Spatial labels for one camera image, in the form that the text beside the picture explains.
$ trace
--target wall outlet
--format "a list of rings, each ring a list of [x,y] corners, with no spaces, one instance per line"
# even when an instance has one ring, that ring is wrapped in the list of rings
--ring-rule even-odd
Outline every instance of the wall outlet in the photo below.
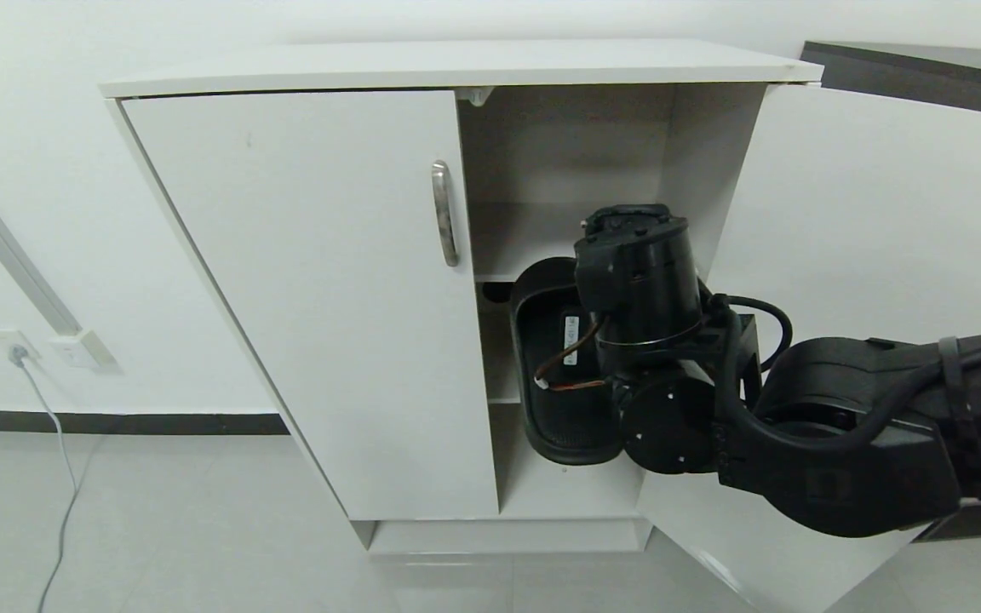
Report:
[[[4,356],[10,354],[10,348],[14,345],[23,346],[31,360],[40,359],[40,353],[19,329],[0,329],[0,347],[3,349]]]
[[[73,368],[97,370],[116,363],[93,330],[79,331],[74,336],[57,336],[48,344],[67,366]]]

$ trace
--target gray floor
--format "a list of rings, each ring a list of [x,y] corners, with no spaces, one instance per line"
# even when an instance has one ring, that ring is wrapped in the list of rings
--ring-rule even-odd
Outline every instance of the gray floor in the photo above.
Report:
[[[643,554],[371,559],[284,436],[69,436],[82,494],[48,613],[751,612],[655,533]],[[0,433],[0,612],[35,610],[70,485]],[[981,610],[981,539],[907,547],[834,613]]]

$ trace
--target metal door handle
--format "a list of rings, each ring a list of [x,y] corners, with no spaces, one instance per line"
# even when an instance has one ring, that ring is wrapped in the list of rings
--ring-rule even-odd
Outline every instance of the metal door handle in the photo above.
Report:
[[[437,160],[431,167],[431,185],[433,186],[433,208],[437,210],[437,233],[441,237],[441,253],[445,255],[445,263],[456,266],[460,256],[456,252],[456,240],[452,236],[452,212],[449,209],[449,167]]]

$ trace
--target cabinet top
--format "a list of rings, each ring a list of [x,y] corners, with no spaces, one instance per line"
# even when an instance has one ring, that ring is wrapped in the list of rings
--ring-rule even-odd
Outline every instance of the cabinet top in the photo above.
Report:
[[[108,98],[299,89],[818,81],[823,67],[673,38],[265,47],[100,86]]]

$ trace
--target label sticker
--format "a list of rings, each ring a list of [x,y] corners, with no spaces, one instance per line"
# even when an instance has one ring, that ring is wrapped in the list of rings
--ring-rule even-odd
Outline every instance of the label sticker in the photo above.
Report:
[[[564,331],[562,331],[562,349],[566,349],[577,342],[577,331],[581,329],[581,318],[568,317],[565,319]],[[567,366],[577,366],[577,352],[570,353],[569,356],[562,358],[562,364]]]

